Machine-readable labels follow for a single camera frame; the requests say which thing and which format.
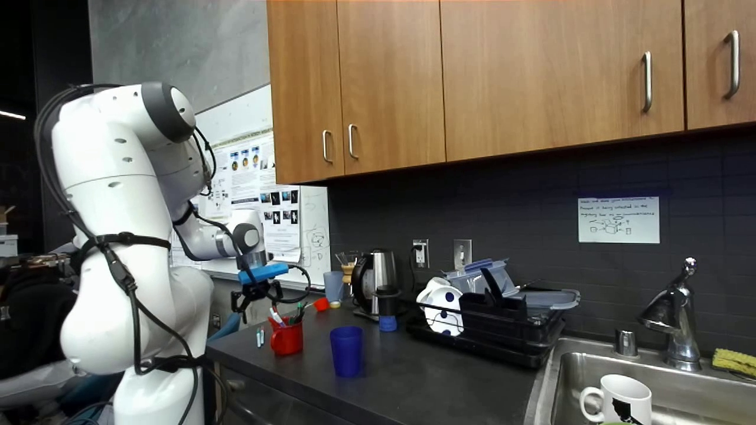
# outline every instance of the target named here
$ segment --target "sink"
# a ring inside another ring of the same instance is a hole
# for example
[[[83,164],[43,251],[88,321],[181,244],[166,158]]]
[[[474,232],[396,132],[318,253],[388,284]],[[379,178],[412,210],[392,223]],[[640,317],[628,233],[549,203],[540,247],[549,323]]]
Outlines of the sink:
[[[578,406],[583,388],[608,373],[630,376],[655,392],[655,425],[746,425],[756,417],[756,380],[716,371],[676,371],[660,353],[622,356],[610,343],[559,338],[539,371],[527,405],[527,425],[586,423]]]

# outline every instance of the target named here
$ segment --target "mug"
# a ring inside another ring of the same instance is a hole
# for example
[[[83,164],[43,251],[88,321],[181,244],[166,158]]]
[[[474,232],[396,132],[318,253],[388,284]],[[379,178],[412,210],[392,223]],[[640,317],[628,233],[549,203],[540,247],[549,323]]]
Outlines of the mug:
[[[595,396],[599,410],[588,414],[586,401]],[[591,423],[651,425],[651,390],[627,376],[602,376],[599,388],[586,388],[581,392],[581,410]]]

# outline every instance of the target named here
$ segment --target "gray wall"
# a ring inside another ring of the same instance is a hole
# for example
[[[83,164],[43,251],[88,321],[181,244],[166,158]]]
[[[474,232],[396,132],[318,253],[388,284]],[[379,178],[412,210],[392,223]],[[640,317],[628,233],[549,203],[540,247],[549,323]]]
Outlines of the gray wall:
[[[578,289],[570,328],[598,338],[638,328],[643,308],[670,284],[683,256],[699,256],[695,320],[712,349],[753,338],[756,314],[753,127],[608,144],[407,170],[341,181],[341,247],[394,247],[412,282],[408,245],[433,238],[436,269],[451,269],[453,238],[474,257],[508,257],[514,284]],[[591,188],[662,193],[660,245],[573,245],[570,209]],[[640,330],[643,343],[662,338]]]
[[[162,81],[197,112],[270,82],[265,0],[90,0],[96,82]]]

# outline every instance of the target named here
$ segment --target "upper cabinet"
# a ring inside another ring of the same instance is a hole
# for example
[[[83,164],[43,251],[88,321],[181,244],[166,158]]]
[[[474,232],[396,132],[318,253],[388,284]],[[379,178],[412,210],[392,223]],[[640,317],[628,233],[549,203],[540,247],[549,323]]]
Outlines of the upper cabinet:
[[[442,28],[451,160],[686,126],[680,0],[442,0]]]
[[[436,0],[270,0],[278,181],[445,160]]]
[[[756,3],[686,0],[688,127],[756,120]]]

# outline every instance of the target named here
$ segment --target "black countertop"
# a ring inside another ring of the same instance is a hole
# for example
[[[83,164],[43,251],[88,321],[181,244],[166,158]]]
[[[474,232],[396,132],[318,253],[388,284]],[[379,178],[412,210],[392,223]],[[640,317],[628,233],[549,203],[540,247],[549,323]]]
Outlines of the black countertop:
[[[364,377],[336,377],[329,330],[362,327]],[[350,423],[525,423],[534,371],[416,340],[405,328],[380,334],[348,309],[305,314],[303,353],[276,360],[266,327],[210,343],[207,356]]]

